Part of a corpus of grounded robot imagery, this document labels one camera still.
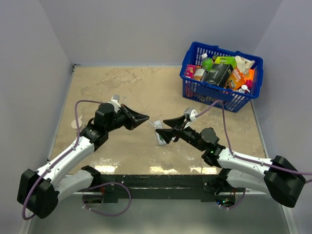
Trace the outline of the white remote control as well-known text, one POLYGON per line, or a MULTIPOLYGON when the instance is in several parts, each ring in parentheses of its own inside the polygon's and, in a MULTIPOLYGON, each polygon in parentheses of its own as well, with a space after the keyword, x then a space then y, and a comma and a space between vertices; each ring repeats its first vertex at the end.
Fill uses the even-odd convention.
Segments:
MULTIPOLYGON (((154 125, 155 129, 163 129, 163 125, 162 125, 160 120, 154 121, 153 125, 154 125)), ((157 133, 157 132, 156 132, 156 139, 157 139, 159 146, 164 146, 167 144, 166 141, 163 139, 163 137, 161 135, 159 135, 159 133, 157 133)))

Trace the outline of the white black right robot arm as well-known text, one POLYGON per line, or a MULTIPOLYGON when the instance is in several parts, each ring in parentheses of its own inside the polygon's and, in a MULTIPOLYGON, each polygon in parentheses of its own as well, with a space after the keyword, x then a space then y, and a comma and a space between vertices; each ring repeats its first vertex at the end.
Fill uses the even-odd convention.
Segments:
POLYGON ((284 157, 256 158, 219 144, 213 128, 197 132, 188 126, 185 116, 164 120, 168 129, 157 128, 166 143, 183 140, 202 151, 202 159, 209 166, 220 168, 213 182, 208 185, 216 194, 231 188, 251 189, 269 194, 279 204, 293 208, 303 190, 306 179, 284 157))

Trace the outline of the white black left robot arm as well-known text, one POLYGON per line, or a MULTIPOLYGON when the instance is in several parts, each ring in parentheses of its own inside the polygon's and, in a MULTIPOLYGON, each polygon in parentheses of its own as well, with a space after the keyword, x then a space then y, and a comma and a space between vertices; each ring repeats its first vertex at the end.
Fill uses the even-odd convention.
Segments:
POLYGON ((77 137, 67 149, 37 170, 27 169, 21 175, 17 201, 23 205, 22 218, 32 219, 26 215, 27 210, 39 218, 46 218, 72 193, 83 189, 98 190, 101 173, 95 168, 84 166, 70 177, 67 173, 102 146, 111 131, 121 127, 131 131, 148 119, 148 115, 117 101, 100 103, 95 116, 83 129, 77 129, 77 137))

